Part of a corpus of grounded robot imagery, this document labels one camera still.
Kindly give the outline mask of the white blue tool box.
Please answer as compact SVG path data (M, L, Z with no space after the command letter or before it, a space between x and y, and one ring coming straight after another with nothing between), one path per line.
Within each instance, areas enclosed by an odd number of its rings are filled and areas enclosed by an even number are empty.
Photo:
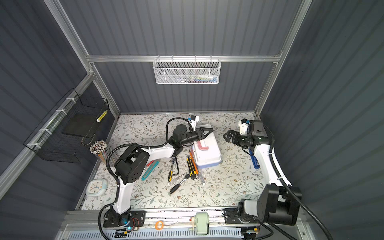
M214 132L192 146L194 161L198 169L216 167L222 162L222 155Z

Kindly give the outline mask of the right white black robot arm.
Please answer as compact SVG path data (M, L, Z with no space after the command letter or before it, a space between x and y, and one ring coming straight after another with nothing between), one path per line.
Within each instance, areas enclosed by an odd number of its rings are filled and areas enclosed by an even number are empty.
M263 172L265 187L257 200L241 199L237 208L223 209L227 224L239 221L243 224L256 221L269 231L261 237L272 237L274 230L286 238L294 237L281 229L281 225L294 226L303 209L317 223L328 240L333 237L321 220L302 202L302 192L293 187L284 175L275 155L275 139L271 130L258 120L242 119L239 131L228 130L226 142L240 147L251 159L258 163Z

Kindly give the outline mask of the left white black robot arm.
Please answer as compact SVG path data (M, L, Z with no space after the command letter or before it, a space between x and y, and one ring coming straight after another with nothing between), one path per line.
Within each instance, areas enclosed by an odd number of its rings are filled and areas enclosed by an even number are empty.
M120 145L108 153L105 158L109 174L117 183L114 202L102 207L108 213L121 217L131 211L131 195L134 183L142 176L148 162L163 158L176 157L185 145L197 143L212 135L214 129L197 127L197 116L189 119L172 118L166 123L166 141L156 146L144 146L137 143Z

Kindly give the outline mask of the clear small tool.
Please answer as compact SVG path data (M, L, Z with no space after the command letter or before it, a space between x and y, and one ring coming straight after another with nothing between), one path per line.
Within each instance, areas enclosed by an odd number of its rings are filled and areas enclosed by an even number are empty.
M206 171L199 170L199 179L200 179L202 185L206 184L207 177L208 177L208 173Z

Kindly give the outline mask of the orange pencil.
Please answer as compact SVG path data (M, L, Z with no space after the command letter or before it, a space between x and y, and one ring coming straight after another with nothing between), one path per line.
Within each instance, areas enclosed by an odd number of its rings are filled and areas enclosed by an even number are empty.
M198 175L198 174L199 174L199 170L198 170L198 168L197 168L197 166L196 166L196 163L195 163L195 160L194 160L193 152L192 152L192 151L189 151L189 153L190 153L190 158L191 158L192 166L193 166L193 169L194 169L194 173L195 173L196 175Z

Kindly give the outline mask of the black hex key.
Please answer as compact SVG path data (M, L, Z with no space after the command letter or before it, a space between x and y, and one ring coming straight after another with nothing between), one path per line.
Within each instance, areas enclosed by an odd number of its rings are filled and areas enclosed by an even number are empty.
M179 175L179 173L180 173L180 170L179 170L179 164L178 164L178 159L177 159L177 157L174 157L174 164L176 165L176 168L175 168L175 170L174 170L174 172L173 172L173 175L174 175L174 176L177 176L177 175Z

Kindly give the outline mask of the yellow black utility knife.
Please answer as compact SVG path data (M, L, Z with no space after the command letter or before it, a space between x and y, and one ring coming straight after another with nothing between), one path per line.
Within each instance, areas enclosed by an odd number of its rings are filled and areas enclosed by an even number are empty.
M189 168L189 175L190 175L190 178L192 180L195 180L197 178L197 175L195 173L195 170L193 168L193 164L191 162L191 159L190 157L187 157L187 164L188 164L188 168Z

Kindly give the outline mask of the yellow black pliers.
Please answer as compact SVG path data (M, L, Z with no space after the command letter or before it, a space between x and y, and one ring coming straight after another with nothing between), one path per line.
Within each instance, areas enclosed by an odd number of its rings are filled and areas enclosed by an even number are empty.
M172 161L171 161L171 168L170 168L169 175L168 175L168 182L171 182L171 181L172 181L173 168L174 168L174 164L175 164L175 163L176 163L176 158L172 158Z

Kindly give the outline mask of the teal utility knife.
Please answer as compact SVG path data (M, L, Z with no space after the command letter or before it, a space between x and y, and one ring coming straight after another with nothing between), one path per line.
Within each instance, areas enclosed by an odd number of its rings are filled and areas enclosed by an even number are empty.
M147 170L142 176L142 181L145 181L149 177L149 175L153 172L153 170L157 167L158 164L159 160L155 160L149 167L147 167Z

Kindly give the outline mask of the mint green device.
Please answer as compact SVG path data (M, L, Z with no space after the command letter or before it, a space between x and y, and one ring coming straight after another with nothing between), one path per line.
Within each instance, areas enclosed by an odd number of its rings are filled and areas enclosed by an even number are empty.
M197 235L208 235L209 234L209 223L210 217L207 212L198 212L191 217L193 231Z

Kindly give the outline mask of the yellow green marker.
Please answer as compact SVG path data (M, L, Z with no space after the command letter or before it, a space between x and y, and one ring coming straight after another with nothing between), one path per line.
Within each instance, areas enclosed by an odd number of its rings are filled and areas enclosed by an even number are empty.
M97 118L97 122L101 122L103 120L103 118L107 115L108 113L108 110L105 110L98 118Z

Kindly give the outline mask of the mint round clock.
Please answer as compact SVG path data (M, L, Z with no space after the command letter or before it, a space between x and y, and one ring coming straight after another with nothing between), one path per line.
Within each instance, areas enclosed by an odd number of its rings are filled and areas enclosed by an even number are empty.
M106 179L94 179L90 181L86 187L86 196L99 197L108 189L108 181Z

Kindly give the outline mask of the black handled screwdriver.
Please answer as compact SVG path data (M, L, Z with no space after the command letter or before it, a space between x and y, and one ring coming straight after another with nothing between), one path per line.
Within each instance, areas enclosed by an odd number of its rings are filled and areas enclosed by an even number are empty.
M173 194L177 189L179 189L182 183L188 180L189 178L190 178L189 175L185 175L185 177L170 190L170 194Z

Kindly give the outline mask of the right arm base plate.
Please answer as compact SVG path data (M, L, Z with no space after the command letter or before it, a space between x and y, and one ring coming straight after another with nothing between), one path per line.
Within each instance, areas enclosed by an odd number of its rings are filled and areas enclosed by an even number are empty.
M239 213L237 208L225 208L221 211L224 216L225 223L228 225L235 224L259 224L256 216L248 215L245 213Z

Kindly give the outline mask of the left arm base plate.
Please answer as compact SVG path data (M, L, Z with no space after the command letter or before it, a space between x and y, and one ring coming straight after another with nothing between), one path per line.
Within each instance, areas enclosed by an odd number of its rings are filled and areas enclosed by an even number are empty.
M146 211L126 211L119 215L113 209L107 210L101 220L104 228L142 227L146 218Z

